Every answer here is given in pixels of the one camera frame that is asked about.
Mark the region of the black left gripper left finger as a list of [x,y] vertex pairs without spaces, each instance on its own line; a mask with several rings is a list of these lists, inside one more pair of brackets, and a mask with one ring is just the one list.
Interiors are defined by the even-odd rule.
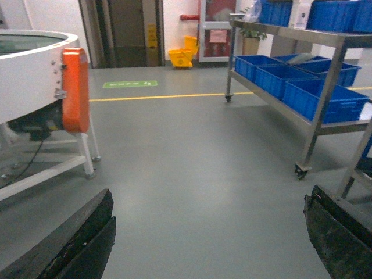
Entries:
[[102,278],[116,238],[113,205],[112,193],[102,190],[1,270],[1,278]]

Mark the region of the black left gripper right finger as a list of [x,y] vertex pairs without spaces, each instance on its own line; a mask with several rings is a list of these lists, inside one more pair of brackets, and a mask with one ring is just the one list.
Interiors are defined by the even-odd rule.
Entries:
[[371,278],[371,215],[319,185],[305,196],[303,213],[331,278]]

